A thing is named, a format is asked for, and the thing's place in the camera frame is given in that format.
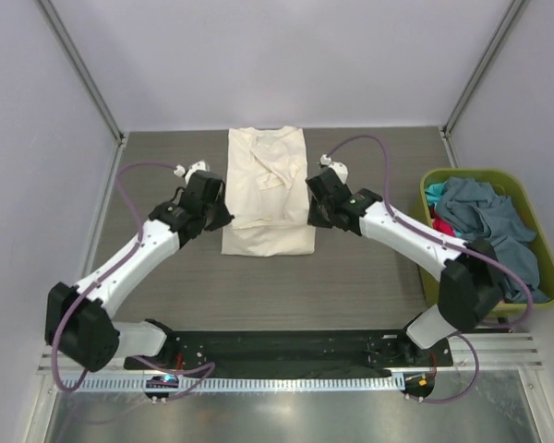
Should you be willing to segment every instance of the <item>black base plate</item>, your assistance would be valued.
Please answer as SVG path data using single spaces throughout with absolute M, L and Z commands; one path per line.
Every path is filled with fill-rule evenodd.
M 216 364 L 212 377 L 253 379 L 387 377 L 384 368 L 452 366 L 447 340 L 409 364 L 399 329 L 305 331 L 175 331 L 184 369 Z

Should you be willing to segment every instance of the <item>teal cloth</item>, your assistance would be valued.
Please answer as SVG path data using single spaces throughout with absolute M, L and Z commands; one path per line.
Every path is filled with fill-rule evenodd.
M 441 197 L 445 193 L 445 182 L 436 183 L 425 189 L 425 197 L 427 198 L 427 206 L 437 206 Z

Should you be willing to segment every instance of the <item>gray table surface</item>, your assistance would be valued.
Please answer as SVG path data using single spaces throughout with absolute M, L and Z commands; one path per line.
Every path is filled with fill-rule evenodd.
M 421 177 L 449 166 L 435 127 L 306 129 L 309 173 L 322 153 L 356 134 L 384 138 L 391 154 L 391 200 L 407 210 Z M 370 140 L 358 140 L 335 160 L 349 167 L 349 185 L 383 192 L 383 159 Z M 225 176 L 227 131 L 132 133 L 121 164 L 207 160 Z M 142 216 L 170 198 L 177 179 L 140 168 L 124 178 Z M 102 230 L 99 266 L 136 231 L 114 193 Z M 152 272 L 121 306 L 115 320 L 155 318 L 173 329 L 400 328 L 426 306 L 416 265 L 384 245 L 336 230 L 318 230 L 316 252 L 303 257 L 222 256 L 222 233 L 204 233 Z

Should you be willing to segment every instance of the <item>red cloth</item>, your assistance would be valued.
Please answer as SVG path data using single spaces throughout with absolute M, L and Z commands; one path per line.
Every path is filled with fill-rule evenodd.
M 429 206 L 428 213 L 433 219 L 433 229 L 435 231 L 439 231 L 440 233 L 445 233 L 447 235 L 455 237 L 455 232 L 453 231 L 452 226 L 437 216 L 437 214 L 435 213 L 435 208 L 433 206 Z
M 455 232 L 453 231 L 453 228 L 442 219 L 433 219 L 433 229 L 435 231 L 439 231 L 440 233 L 445 233 L 447 235 L 455 237 Z

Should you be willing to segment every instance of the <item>clothing pile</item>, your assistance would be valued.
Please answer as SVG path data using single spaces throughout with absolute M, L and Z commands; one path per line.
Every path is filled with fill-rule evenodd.
M 527 284 L 534 303 L 549 301 L 538 288 L 537 258 L 528 248 L 537 233 L 525 227 L 510 197 L 497 195 L 490 183 L 458 177 L 429 186 L 425 196 L 437 231 L 466 241 L 486 239 L 494 247 L 499 262 Z M 502 289 L 505 301 L 525 303 L 524 292 L 510 277 L 505 277 Z

